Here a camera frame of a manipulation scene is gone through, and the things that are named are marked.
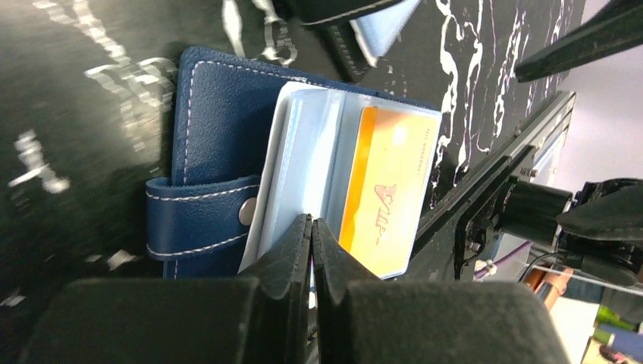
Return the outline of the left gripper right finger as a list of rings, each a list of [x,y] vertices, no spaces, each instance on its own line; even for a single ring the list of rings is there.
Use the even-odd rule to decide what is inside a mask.
[[[322,363],[565,363],[548,311],[517,283],[383,281],[312,225]]]

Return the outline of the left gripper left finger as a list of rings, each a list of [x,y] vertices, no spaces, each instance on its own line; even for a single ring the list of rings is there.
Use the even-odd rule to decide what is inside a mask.
[[[303,363],[312,219],[231,278],[90,279],[66,286],[22,363]]]

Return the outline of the navy blue card holder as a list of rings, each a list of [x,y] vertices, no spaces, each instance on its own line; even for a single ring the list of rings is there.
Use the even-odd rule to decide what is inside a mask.
[[[181,56],[172,172],[148,181],[147,251],[167,279],[236,275],[296,216],[338,239],[362,110],[439,112],[201,47]]]

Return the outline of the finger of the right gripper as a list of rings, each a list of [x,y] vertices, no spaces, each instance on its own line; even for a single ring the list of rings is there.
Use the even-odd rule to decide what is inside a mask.
[[[642,180],[587,182],[576,204],[556,217],[564,232],[593,240],[642,245]]]
[[[642,44],[642,1],[613,0],[591,19],[515,67],[520,83],[549,77]]]

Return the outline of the orange VIP card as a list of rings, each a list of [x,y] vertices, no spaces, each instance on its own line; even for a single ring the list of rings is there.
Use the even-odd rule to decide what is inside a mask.
[[[392,278],[409,265],[441,116],[368,106],[359,121],[338,243]]]

